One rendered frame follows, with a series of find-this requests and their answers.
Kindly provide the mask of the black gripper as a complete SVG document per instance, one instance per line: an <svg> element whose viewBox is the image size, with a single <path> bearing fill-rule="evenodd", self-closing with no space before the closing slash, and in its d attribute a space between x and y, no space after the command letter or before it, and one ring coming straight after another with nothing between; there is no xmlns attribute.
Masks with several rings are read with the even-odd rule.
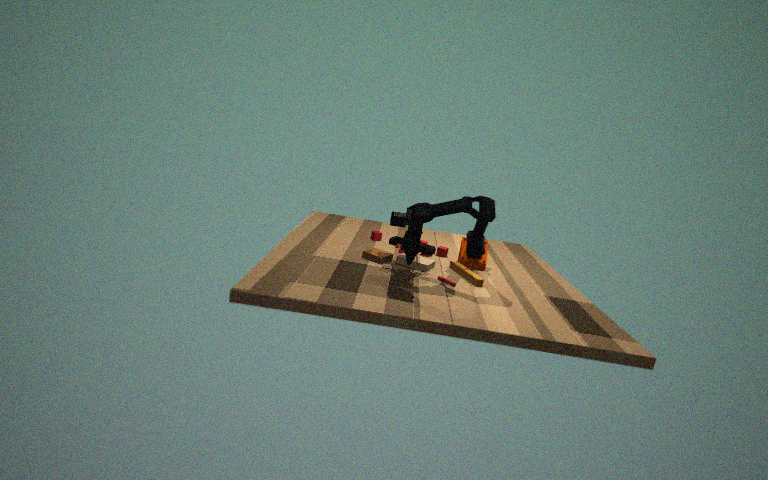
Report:
<svg viewBox="0 0 768 480"><path fill-rule="evenodd" d="M407 231L409 231L409 234L416 235L421 239L421 234L423 233L422 230L419 231L419 230L412 230L408 228ZM414 232L417 232L417 233L414 233ZM402 237L398 237L398 236L391 237L389 240L389 244L394 246L397 244L402 245ZM410 265L414 260L415 256L420 252L426 255L432 255L436 251L435 246L431 246L428 244L425 246L422 246L422 245L414 246L413 250L409 248L403 248L403 247L401 249L405 252L407 265Z"/></svg>

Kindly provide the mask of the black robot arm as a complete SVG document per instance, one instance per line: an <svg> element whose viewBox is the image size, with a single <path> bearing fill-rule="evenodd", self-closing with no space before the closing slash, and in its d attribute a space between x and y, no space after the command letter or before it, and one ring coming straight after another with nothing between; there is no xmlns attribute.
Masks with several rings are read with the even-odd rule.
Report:
<svg viewBox="0 0 768 480"><path fill-rule="evenodd" d="M479 212L472 208L472 202L479 202ZM468 213L477 219L473 230L467 233L466 254L467 258L481 259L485 254L484 232L488 222L495 218L495 201L484 196L463 197L462 199L438 203L417 203L407 208L406 213L392 212L390 226L406 227L412 230L422 230L423 223L430 222L433 218L455 213ZM413 249L419 246L420 237L405 232L402 238L402 247ZM480 258L481 257L481 258Z"/></svg>

